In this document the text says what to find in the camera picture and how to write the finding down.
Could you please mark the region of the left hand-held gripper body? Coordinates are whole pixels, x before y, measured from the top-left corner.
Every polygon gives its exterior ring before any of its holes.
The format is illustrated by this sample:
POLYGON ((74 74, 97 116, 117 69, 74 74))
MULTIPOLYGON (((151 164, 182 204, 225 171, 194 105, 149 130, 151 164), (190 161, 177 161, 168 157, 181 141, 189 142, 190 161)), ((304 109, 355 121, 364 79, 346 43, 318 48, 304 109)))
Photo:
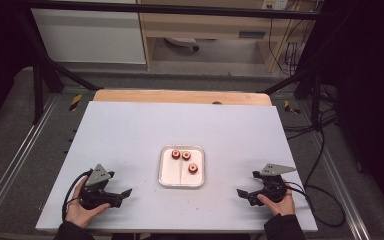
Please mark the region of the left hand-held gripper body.
POLYGON ((108 171, 101 164, 97 164, 82 186, 79 194, 80 204, 87 210, 94 209, 104 203, 119 208, 122 201, 115 201, 113 196, 120 193, 105 191, 110 179, 108 171))

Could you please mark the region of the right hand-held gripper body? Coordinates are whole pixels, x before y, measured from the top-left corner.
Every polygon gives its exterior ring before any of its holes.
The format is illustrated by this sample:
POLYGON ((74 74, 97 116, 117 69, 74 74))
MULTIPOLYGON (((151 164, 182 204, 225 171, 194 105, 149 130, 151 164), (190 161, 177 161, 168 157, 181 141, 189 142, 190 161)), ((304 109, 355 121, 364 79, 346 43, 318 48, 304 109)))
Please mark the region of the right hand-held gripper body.
POLYGON ((250 197, 247 199, 251 206, 263 206, 263 203, 257 199, 258 194, 263 194, 267 196, 273 202, 280 202, 283 200, 287 187, 283 181, 282 174, 290 173, 295 171, 294 167, 277 165, 277 164, 267 164, 261 172, 263 182, 263 188, 258 191, 249 193, 250 197))

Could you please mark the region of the clear square tray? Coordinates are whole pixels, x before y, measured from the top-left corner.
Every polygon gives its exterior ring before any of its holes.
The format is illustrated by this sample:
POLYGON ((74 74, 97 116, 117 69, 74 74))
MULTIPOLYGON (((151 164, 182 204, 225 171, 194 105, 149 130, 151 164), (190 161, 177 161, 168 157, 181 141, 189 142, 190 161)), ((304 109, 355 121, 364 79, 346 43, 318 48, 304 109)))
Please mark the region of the clear square tray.
POLYGON ((159 164, 159 183, 168 188, 199 188, 205 182, 205 154, 200 146, 167 145, 161 150, 159 164), (175 160, 171 153, 180 151, 180 158, 175 160), (182 159, 182 153, 188 151, 191 158, 182 159), (198 171, 194 174, 188 171, 190 164, 196 164, 198 171))

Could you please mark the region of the person's right hand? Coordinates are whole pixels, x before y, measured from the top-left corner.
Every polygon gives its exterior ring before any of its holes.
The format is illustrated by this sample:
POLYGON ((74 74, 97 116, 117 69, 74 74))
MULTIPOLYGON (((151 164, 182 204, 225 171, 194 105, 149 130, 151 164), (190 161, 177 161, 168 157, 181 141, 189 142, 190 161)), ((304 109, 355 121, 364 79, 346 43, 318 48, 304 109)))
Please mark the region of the person's right hand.
POLYGON ((295 203, 292 196, 292 190, 288 189, 282 201, 276 203, 270 200, 263 194, 258 194, 257 199, 267 206, 274 216, 281 215, 294 215, 295 214, 295 203))

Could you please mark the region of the person's left hand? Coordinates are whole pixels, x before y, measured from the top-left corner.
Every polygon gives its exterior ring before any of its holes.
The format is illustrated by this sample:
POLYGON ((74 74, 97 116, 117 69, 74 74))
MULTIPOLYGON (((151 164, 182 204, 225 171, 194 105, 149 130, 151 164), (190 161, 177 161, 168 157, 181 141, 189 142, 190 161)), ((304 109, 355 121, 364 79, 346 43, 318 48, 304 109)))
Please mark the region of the person's left hand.
POLYGON ((82 229, 86 228, 96 216, 111 207, 109 203, 104 203, 91 210, 85 209, 79 200, 79 194, 85 181, 86 178, 82 178, 75 187, 72 199, 67 204, 67 211, 64 217, 65 221, 71 222, 82 229))

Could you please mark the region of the yellow black hazard tape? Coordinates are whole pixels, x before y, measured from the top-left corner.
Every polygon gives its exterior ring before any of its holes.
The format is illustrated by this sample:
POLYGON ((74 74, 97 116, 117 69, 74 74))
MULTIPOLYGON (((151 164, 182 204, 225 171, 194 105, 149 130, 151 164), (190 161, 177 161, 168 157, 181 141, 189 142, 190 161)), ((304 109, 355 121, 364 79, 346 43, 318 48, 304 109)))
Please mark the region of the yellow black hazard tape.
POLYGON ((288 100, 284 100, 284 111, 285 112, 291 112, 294 114, 301 114, 301 111, 299 109, 295 109, 290 105, 290 102, 288 100))
POLYGON ((72 111, 75 111, 80 100, 82 98, 82 94, 76 94, 75 97, 73 98, 72 102, 71 102, 71 105, 69 107, 69 111, 72 112, 72 111))

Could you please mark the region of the wooden table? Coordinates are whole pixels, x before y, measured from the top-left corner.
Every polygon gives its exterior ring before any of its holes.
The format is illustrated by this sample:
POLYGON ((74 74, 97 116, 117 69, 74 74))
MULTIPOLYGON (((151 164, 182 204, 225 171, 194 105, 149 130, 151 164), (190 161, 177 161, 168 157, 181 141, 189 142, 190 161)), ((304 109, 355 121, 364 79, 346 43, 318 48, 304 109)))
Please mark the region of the wooden table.
POLYGON ((101 89, 94 101, 271 106, 267 94, 214 91, 101 89))

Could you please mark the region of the white cabinet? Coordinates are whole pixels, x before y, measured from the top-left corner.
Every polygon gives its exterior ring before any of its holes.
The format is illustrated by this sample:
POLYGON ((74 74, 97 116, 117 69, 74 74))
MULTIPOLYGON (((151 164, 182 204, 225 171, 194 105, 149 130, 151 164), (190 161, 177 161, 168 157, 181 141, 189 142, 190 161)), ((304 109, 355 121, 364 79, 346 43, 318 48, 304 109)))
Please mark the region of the white cabinet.
POLYGON ((58 62, 144 64, 133 13, 33 9, 49 56, 58 62))

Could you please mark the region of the grey device under desk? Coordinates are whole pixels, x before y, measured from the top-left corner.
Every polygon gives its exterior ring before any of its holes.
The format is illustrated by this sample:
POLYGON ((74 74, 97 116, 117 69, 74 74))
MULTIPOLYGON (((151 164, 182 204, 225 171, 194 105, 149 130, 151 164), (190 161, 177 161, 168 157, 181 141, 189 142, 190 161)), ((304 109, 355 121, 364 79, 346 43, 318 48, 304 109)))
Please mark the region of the grey device under desk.
POLYGON ((199 50, 199 46, 194 38, 166 38, 166 41, 176 46, 191 48, 193 51, 199 50))

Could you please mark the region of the light wooden desk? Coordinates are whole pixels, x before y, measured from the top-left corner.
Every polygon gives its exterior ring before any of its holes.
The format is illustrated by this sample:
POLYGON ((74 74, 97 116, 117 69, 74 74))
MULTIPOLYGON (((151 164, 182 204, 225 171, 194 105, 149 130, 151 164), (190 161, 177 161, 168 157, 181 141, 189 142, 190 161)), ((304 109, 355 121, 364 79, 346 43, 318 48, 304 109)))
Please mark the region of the light wooden desk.
MULTIPOLYGON (((263 0, 137 0, 139 4, 202 6, 262 9, 263 0)), ((317 7, 317 0, 288 0, 287 11, 310 12, 317 7)), ((304 41, 312 23, 304 29, 297 27, 296 20, 259 19, 248 17, 196 16, 145 14, 139 15, 142 32, 151 38, 195 38, 195 39, 245 39, 254 40, 260 49, 266 70, 278 68, 282 53, 289 41, 304 41)))

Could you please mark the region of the white power strip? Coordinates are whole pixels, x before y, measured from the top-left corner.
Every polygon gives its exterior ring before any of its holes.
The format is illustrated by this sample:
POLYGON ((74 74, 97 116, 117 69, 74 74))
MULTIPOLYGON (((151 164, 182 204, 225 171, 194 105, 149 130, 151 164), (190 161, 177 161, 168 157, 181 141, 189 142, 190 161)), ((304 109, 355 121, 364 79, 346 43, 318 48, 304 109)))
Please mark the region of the white power strip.
POLYGON ((285 10, 288 0, 263 0, 262 9, 267 10, 285 10))

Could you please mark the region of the aluminium floor rail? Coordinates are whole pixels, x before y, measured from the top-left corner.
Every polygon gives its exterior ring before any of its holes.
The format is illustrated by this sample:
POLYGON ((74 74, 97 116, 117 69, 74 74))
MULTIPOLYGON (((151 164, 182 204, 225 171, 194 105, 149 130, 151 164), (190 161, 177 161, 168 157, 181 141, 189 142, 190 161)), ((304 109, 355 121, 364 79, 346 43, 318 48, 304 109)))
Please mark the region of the aluminium floor rail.
POLYGON ((0 114, 0 207, 59 99, 51 94, 35 121, 19 119, 21 113, 8 107, 0 114))
POLYGON ((335 197, 342 206, 344 216, 354 239, 372 240, 366 224, 345 184, 345 180, 334 163, 334 159, 326 145, 324 135, 322 132, 312 132, 311 136, 319 150, 316 160, 323 165, 323 169, 333 189, 335 197))

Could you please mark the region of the black metal frame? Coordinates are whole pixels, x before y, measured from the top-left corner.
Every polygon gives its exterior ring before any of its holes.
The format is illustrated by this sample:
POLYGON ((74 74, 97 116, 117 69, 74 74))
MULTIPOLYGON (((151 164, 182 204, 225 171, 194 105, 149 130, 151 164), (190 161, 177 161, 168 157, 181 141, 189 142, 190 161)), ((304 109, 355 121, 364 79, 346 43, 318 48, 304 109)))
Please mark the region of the black metal frame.
POLYGON ((156 4, 128 4, 105 2, 80 2, 80 1, 49 1, 49 0, 15 0, 11 5, 20 28, 33 48, 34 60, 34 89, 35 89, 35 121, 38 121, 43 113, 41 78, 44 78, 52 92, 61 92, 64 89, 57 73, 68 77, 88 90, 100 90, 99 86, 87 82, 68 69, 56 63, 46 52, 40 40, 40 34, 32 29, 26 19, 25 12, 30 9, 46 10, 73 10, 87 12, 110 13, 145 13, 145 14, 169 14, 169 15, 196 15, 196 16, 222 16, 222 17, 248 17, 267 19, 299 19, 319 20, 324 18, 321 13, 298 12, 285 10, 251 10, 244 8, 226 7, 202 7, 202 6, 178 6, 156 4))

